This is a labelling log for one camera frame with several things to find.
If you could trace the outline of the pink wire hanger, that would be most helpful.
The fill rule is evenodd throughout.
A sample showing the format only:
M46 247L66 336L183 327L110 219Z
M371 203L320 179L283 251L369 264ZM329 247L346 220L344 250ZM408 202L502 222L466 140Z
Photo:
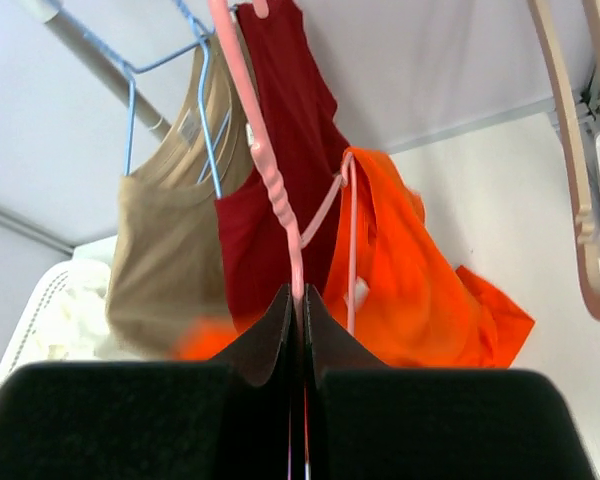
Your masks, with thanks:
M265 19L269 15L270 2L272 1L253 1L247 4L254 8L258 18ZM260 108L250 54L236 11L231 13L224 1L212 1L209 7L222 51L227 58L229 71L244 107L246 121L253 131L253 142L249 149L254 163L252 172L260 174L273 213L286 233L291 280L280 288L284 285L289 286L293 294L292 299L298 301L303 296L304 284L313 285L319 292L323 292L326 287L340 222L337 184L342 177L341 163L349 146L342 154L340 169L334 174L325 199L306 229L301 230L278 169L275 152Z

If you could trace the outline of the silver clothes rack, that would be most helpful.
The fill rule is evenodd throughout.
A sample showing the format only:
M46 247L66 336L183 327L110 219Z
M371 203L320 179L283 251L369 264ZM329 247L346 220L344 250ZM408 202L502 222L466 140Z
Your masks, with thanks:
M166 118L137 90L132 67L88 27L70 14L61 1L17 1L77 57L151 133L162 140L171 127Z

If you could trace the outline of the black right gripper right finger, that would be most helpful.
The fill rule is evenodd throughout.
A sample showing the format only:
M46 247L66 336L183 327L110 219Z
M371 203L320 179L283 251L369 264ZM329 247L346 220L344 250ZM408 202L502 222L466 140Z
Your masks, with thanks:
M314 479L590 479L566 403L528 370L392 368L304 295Z

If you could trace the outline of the white plastic laundry basket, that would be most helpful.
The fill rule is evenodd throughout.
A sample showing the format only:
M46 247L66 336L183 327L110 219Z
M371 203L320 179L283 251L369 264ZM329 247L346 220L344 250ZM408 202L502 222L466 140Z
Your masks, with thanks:
M64 289L73 261L63 261L43 274L34 287L0 361L0 386L22 364L23 351L34 331L38 317Z

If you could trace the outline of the beige t-shirt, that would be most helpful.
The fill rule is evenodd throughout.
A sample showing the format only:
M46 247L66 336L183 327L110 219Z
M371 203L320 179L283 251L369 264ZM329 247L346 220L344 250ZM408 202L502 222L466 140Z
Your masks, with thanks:
M215 201L253 169L246 117L217 40L194 52L189 88L155 153L120 180L106 300L119 344L168 357L199 316L228 307Z

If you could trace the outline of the beige plastic hanger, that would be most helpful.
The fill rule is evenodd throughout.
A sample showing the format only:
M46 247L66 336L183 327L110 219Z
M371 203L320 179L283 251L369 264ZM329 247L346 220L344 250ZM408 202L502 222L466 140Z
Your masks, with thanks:
M600 1L582 3L600 78ZM547 1L528 3L547 67L565 158L580 291L590 315L600 321L599 238L593 216L583 142L569 75Z

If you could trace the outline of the white t-shirt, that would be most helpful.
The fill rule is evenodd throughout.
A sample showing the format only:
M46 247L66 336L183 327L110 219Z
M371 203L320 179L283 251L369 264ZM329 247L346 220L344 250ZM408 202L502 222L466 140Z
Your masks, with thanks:
M30 340L43 360L130 360L105 315L110 267L100 261L69 262L68 279L35 322Z

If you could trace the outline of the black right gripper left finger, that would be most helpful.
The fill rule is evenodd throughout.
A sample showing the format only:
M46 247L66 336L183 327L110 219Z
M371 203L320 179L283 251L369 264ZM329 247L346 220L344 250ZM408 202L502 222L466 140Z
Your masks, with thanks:
M0 479L284 479L292 297L212 359L44 362L0 388Z

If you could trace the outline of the dark red t-shirt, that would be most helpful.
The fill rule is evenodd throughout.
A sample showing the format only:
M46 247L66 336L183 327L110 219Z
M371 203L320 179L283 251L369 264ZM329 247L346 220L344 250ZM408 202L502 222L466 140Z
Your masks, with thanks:
M292 1L269 6L265 19L247 3L238 5L236 16L278 169L304 230L325 199L349 143L334 123L337 102L309 48L302 11ZM227 303L236 330L242 332L291 280L287 237L258 172L217 200L216 211Z

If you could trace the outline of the orange t-shirt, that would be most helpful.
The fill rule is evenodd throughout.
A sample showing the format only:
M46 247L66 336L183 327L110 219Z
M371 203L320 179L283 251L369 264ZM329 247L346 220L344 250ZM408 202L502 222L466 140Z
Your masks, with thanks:
M354 270L368 293L355 307L353 334L394 367L510 366L533 319L495 286L454 268L425 226L420 196L391 158L351 147L355 168L342 188L340 223L322 298L347 324L347 282Z

